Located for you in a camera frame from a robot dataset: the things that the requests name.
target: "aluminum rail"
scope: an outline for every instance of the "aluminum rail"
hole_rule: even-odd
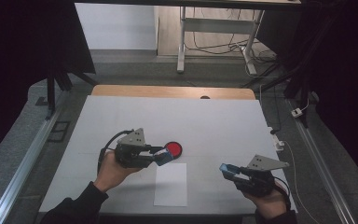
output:
[[[294,107],[290,104],[289,100],[286,100],[286,103],[290,108],[290,111],[294,110]],[[316,166],[316,170],[318,171],[319,176],[321,177],[322,182],[324,183],[324,187],[332,199],[333,205],[337,210],[337,214],[341,219],[341,222],[344,224],[355,224],[356,222],[351,213],[351,209],[348,207],[348,204],[345,201],[341,193],[341,190],[339,189],[336,182],[334,181],[334,178],[331,176],[330,170],[327,167],[318,146],[313,140],[310,131],[304,128],[301,121],[299,121],[298,119],[296,119],[296,126],[307,146],[307,149],[310,153],[310,157],[312,158],[313,163]]]
[[[58,116],[62,112],[63,105],[68,97],[69,93],[64,91],[60,94],[59,100],[57,102],[56,112],[49,120],[45,120],[39,129],[34,141],[28,148],[27,153],[25,154],[22,162],[20,163],[19,168],[16,173],[13,175],[10,183],[5,190],[1,200],[0,200],[0,223],[4,223],[7,215],[9,214],[14,202],[19,195],[25,180],[28,175],[31,173],[32,168],[34,167],[34,163],[36,162],[40,151],[45,145],[46,140],[48,139],[48,135],[53,128]]]

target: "metal bracket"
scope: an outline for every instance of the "metal bracket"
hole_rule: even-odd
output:
[[[271,171],[277,170],[284,167],[288,167],[290,164],[284,161],[276,161],[268,157],[255,155],[254,158],[249,162],[247,168],[257,171]]]
[[[118,140],[121,145],[143,147],[145,145],[144,129],[140,128],[132,133],[127,134]]]

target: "black sleeve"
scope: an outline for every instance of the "black sleeve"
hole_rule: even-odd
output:
[[[76,199],[64,199],[55,208],[48,211],[42,218],[42,224],[95,223],[102,203],[108,198],[100,192],[92,182]]]
[[[260,213],[255,210],[255,223],[257,224],[297,224],[296,212],[294,210],[288,211],[273,219],[266,220]]]

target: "metal frame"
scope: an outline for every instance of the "metal frame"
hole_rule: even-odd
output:
[[[20,194],[22,186],[25,183],[28,175],[31,173],[31,170],[34,167],[34,163],[36,162],[39,153],[43,148],[43,145],[45,145],[45,142],[48,139],[48,135],[53,128],[55,121],[62,112],[62,108],[68,95],[69,93],[66,91],[60,95],[55,113],[53,113],[50,119],[46,119],[40,127],[34,141],[22,159],[19,168],[8,184],[7,189],[5,190],[5,193],[0,200],[0,223],[5,222],[7,215],[9,214],[14,202]]]
[[[218,34],[242,34],[249,35],[245,48],[242,48],[242,55],[250,75],[256,75],[255,65],[252,62],[250,52],[255,36],[260,26],[264,10],[259,11],[254,21],[230,21],[216,19],[186,18],[186,7],[180,7],[180,42],[178,51],[177,73],[185,72],[185,32],[204,32]]]
[[[219,8],[241,8],[241,9],[262,9],[280,11],[299,11],[310,7],[331,7],[335,2],[329,4],[300,3],[274,3],[238,0],[75,0],[76,3],[92,4],[121,4],[121,5],[142,5],[142,6],[166,6],[166,7],[219,7]]]
[[[290,111],[295,109],[292,104],[290,104],[289,100],[286,100],[286,103]],[[356,223],[353,214],[351,213],[351,209],[348,207],[348,204],[345,201],[341,190],[339,189],[334,178],[332,177],[330,170],[327,167],[318,146],[316,145],[312,135],[310,134],[310,131],[304,128],[299,119],[296,119],[296,126],[307,146],[307,150],[310,153],[310,157],[312,158],[313,163],[315,164],[316,170],[318,171],[319,176],[324,183],[324,188],[327,190],[328,194],[331,197],[331,200],[337,210],[337,214],[341,219],[341,222],[345,224]]]

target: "wooden board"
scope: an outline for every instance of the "wooden board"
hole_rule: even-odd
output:
[[[91,95],[192,99],[208,96],[211,99],[255,100],[255,94],[249,89],[199,87],[98,85]]]

